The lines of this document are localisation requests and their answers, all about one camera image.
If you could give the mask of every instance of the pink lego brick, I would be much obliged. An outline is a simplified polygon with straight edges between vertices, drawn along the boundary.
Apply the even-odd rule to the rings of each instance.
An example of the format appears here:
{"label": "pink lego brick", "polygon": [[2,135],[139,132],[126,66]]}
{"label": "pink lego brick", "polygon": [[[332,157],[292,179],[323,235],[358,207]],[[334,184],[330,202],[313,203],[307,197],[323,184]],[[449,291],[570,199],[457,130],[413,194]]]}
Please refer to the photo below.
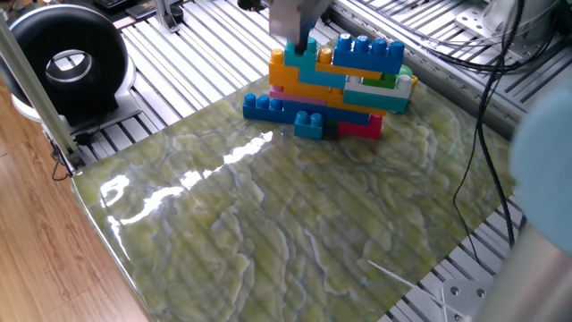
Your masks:
{"label": "pink lego brick", "polygon": [[368,125],[361,125],[348,122],[338,122],[338,133],[355,135],[364,138],[379,139],[382,132],[382,120],[380,115],[371,115]]}
{"label": "pink lego brick", "polygon": [[325,99],[318,99],[318,98],[311,98],[311,97],[302,97],[298,95],[286,94],[284,93],[284,88],[281,86],[274,86],[270,87],[270,97],[271,98],[278,98],[282,100],[289,100],[299,103],[307,103],[319,106],[326,106]]}

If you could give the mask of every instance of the red lego brick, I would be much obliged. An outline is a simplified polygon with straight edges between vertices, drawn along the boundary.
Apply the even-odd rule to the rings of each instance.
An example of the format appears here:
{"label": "red lego brick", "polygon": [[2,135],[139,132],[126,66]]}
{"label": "red lego brick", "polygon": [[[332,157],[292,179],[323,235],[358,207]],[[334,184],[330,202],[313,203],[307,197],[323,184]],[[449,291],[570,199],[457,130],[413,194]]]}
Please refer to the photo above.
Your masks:
{"label": "red lego brick", "polygon": [[371,115],[367,125],[338,122],[338,133],[355,135],[363,138],[379,139],[382,132],[383,117],[380,115]]}

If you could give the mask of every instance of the lego brick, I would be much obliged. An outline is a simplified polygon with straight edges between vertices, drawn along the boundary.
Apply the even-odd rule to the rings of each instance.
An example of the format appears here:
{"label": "lego brick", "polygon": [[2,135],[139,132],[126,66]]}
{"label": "lego brick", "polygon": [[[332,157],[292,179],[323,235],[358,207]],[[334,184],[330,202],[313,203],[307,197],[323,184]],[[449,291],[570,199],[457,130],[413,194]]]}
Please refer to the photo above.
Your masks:
{"label": "lego brick", "polygon": [[346,111],[354,111],[365,114],[374,114],[381,116],[385,116],[387,114],[387,111],[379,108],[357,106],[357,105],[343,103],[342,89],[331,89],[330,95],[328,96],[328,100],[326,101],[326,105],[328,107],[340,108]]}
{"label": "lego brick", "polygon": [[306,84],[343,89],[346,84],[346,75],[331,72],[319,72],[309,69],[299,70],[299,81]]}
{"label": "lego brick", "polygon": [[382,89],[395,89],[395,80],[370,80],[364,78],[362,84]]}
{"label": "lego brick", "polygon": [[343,91],[343,103],[373,108],[381,108],[386,111],[403,113],[408,104],[407,98],[388,97],[384,95],[369,94],[353,90]]}
{"label": "lego brick", "polygon": [[413,94],[413,92],[415,91],[416,85],[417,85],[417,76],[413,76],[413,77],[411,77],[411,93],[409,94],[410,97]]}
{"label": "lego brick", "polygon": [[333,64],[373,72],[400,73],[403,65],[405,45],[393,41],[389,46],[383,38],[370,44],[367,36],[358,36],[352,42],[351,35],[343,33],[338,37],[333,53]]}
{"label": "lego brick", "polygon": [[330,88],[325,86],[305,84],[296,81],[289,81],[284,84],[284,93],[327,100]]}
{"label": "lego brick", "polygon": [[296,114],[294,121],[294,135],[301,138],[321,140],[324,132],[324,118],[319,113],[312,116],[305,111]]}
{"label": "lego brick", "polygon": [[311,97],[302,97],[298,95],[286,94],[284,93],[284,88],[280,86],[274,86],[274,85],[270,86],[269,95],[271,98],[279,98],[283,100],[291,100],[295,102],[315,104],[321,106],[326,105],[325,99],[317,99]]}
{"label": "lego brick", "polygon": [[331,108],[328,106],[319,106],[288,100],[284,101],[284,112],[289,114],[296,114],[300,111],[306,111],[310,114],[319,113],[326,120],[345,121],[363,125],[366,125],[367,122],[369,122],[369,114],[346,111],[339,108]]}
{"label": "lego brick", "polygon": [[315,68],[315,59],[317,57],[318,45],[314,38],[309,38],[307,41],[307,49],[302,56],[296,55],[294,52],[295,44],[292,41],[286,43],[284,48],[284,65],[297,67],[299,69]]}
{"label": "lego brick", "polygon": [[254,94],[247,94],[242,105],[242,116],[247,119],[293,124],[295,113],[285,112],[283,101],[263,95],[257,99]]}
{"label": "lego brick", "polygon": [[355,83],[348,81],[346,82],[346,86],[344,88],[344,94],[346,90],[362,92],[367,94],[375,94],[379,96],[387,96],[387,97],[398,97],[398,98],[409,98],[409,91],[411,88],[411,78],[409,78],[408,84],[403,83],[401,89],[398,86],[398,81],[396,82],[395,89],[384,89],[378,88],[374,86],[367,86],[360,83]]}
{"label": "lego brick", "polygon": [[276,86],[284,86],[299,78],[298,68],[284,65],[284,52],[281,49],[275,49],[270,54],[268,71],[268,82]]}
{"label": "lego brick", "polygon": [[315,69],[319,72],[330,72],[344,76],[345,75],[358,76],[358,77],[368,78],[371,80],[379,80],[382,78],[382,74],[380,72],[372,72],[356,68],[333,65],[332,55],[333,52],[331,48],[329,47],[320,48],[320,52],[318,53],[318,60],[315,63]]}
{"label": "lego brick", "polygon": [[400,75],[408,75],[409,77],[413,77],[413,71],[411,68],[407,67],[406,65],[402,65],[400,68]]}
{"label": "lego brick", "polygon": [[324,125],[328,125],[328,126],[338,126],[338,123],[340,121],[336,121],[336,120],[325,120],[324,121]]}
{"label": "lego brick", "polygon": [[355,135],[363,138],[379,139],[382,132],[382,121],[383,117],[372,115],[372,117],[369,118],[368,125],[340,122],[338,124],[338,133]]}

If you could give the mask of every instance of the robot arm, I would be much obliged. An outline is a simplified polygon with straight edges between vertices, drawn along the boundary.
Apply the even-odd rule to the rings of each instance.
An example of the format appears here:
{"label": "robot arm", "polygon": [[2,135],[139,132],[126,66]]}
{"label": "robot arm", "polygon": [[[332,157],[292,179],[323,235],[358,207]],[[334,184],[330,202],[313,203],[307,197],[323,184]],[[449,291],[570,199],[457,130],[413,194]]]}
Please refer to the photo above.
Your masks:
{"label": "robot arm", "polygon": [[270,7],[270,33],[296,43],[301,55],[307,47],[310,30],[332,0],[239,0],[239,7],[247,11],[260,11]]}

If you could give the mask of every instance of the green marble surface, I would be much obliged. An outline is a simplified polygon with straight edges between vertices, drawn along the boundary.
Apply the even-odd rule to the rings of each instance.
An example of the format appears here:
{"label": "green marble surface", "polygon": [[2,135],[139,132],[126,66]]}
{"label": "green marble surface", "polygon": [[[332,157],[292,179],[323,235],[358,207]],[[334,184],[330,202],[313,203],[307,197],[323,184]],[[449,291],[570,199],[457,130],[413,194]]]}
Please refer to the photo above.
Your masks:
{"label": "green marble surface", "polygon": [[[73,177],[95,229],[160,321],[377,321],[465,234],[451,203],[475,120],[423,83],[381,140],[296,138],[242,118],[267,78]],[[507,191],[508,142],[486,130]],[[477,151],[460,209],[499,205]]]}

